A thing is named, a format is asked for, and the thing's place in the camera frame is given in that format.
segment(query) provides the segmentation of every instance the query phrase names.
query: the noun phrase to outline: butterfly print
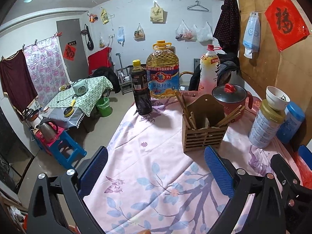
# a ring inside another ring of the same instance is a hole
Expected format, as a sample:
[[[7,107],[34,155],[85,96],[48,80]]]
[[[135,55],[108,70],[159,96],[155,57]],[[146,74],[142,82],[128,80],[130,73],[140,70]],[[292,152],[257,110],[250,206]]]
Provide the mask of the butterfly print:
[[[122,192],[122,189],[120,187],[120,185],[123,185],[124,184],[124,181],[121,180],[121,179],[112,179],[112,178],[109,178],[106,176],[106,178],[112,182],[112,185],[109,186],[104,193],[112,193],[112,192],[115,192],[115,193],[120,193]]]

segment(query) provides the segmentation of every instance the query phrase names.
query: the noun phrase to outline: white plastic bottle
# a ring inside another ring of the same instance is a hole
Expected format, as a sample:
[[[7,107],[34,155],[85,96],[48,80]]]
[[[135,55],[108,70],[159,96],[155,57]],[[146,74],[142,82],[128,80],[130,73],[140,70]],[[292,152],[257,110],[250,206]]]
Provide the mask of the white plastic bottle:
[[[213,45],[208,45],[208,52],[200,59],[200,81],[199,89],[201,93],[211,94],[216,87],[217,73],[220,68],[220,59],[214,50],[221,48],[214,48]]]

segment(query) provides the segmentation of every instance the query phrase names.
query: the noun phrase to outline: yellow tote bag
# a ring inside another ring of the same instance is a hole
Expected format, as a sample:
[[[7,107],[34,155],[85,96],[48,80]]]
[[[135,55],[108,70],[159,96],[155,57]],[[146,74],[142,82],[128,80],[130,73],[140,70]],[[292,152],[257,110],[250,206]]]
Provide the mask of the yellow tote bag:
[[[151,8],[151,22],[163,22],[163,9],[160,8],[156,2],[154,2],[154,7]]]

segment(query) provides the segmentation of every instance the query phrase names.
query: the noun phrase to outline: red fu character poster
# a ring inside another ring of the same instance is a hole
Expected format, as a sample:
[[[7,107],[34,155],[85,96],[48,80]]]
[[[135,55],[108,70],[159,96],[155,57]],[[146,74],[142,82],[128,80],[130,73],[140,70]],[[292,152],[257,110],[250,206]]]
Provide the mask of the red fu character poster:
[[[280,52],[310,34],[291,0],[274,0],[265,15]]]
[[[76,53],[76,48],[67,44],[65,47],[63,57],[68,59],[68,60],[73,61],[74,57],[75,57],[75,53]]]

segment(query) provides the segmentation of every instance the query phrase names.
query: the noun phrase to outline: pink tablecloth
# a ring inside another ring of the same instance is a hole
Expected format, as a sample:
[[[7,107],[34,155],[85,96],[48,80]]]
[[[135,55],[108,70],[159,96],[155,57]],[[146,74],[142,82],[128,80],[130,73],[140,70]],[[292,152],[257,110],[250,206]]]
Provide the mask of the pink tablecloth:
[[[128,110],[108,145],[108,163],[84,201],[108,234],[143,229],[166,234],[206,233],[229,198],[216,184],[203,151],[183,153],[182,110],[177,99],[152,102],[148,116],[139,116],[135,106]],[[263,150],[251,145],[248,132],[255,113],[246,111],[229,126],[218,150],[220,156],[251,175],[263,176],[273,172],[269,162],[279,153],[300,177],[276,138]],[[241,230],[252,199],[251,195],[233,233]]]

